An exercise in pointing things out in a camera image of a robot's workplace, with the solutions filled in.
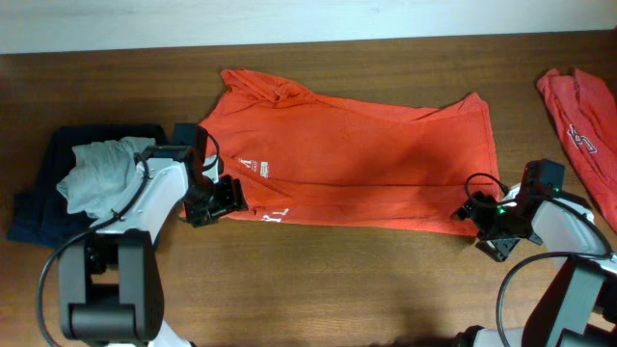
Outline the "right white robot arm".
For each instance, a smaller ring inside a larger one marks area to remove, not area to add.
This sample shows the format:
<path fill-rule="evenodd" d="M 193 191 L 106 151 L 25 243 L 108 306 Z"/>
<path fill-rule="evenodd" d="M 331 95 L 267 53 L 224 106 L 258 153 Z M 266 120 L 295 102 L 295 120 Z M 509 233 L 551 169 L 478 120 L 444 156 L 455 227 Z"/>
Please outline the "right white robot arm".
<path fill-rule="evenodd" d="M 616 332 L 590 324 L 598 313 L 616 321 L 616 253 L 595 225 L 586 199 L 563 190 L 563 165 L 528 162 L 519 184 L 499 188 L 504 197 L 468 192 L 454 218 L 478 228 L 476 247 L 496 262 L 505 261 L 522 240 L 545 246 L 542 254 L 517 263 L 502 280 L 496 297 L 496 328 L 472 326 L 457 334 L 456 346 L 613 346 Z M 521 328 L 503 324 L 505 292 L 527 265 L 551 259 L 556 275 Z"/>

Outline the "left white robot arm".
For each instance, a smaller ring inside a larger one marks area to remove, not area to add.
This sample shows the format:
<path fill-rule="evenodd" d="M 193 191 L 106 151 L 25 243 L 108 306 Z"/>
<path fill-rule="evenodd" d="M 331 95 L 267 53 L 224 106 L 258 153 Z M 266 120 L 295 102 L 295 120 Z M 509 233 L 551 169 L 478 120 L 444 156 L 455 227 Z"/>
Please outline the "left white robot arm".
<path fill-rule="evenodd" d="M 213 225 L 245 209 L 241 184 L 224 172 L 215 137 L 179 123 L 170 145 L 135 156 L 136 176 L 110 213 L 69 238 L 48 258 L 58 266 L 60 327 L 88 346 L 187 346 L 165 315 L 155 244 L 168 215 Z"/>

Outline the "orange t-shirt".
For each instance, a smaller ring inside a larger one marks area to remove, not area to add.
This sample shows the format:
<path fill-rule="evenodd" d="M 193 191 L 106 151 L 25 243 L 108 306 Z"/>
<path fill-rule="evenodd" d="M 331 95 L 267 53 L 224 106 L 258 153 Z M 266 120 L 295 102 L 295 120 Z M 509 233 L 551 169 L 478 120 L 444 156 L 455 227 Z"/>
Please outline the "orange t-shirt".
<path fill-rule="evenodd" d="M 315 93 L 247 69 L 201 126 L 240 181 L 245 221 L 473 235 L 455 220 L 469 194 L 499 193 L 488 104 L 471 93 L 411 108 Z"/>

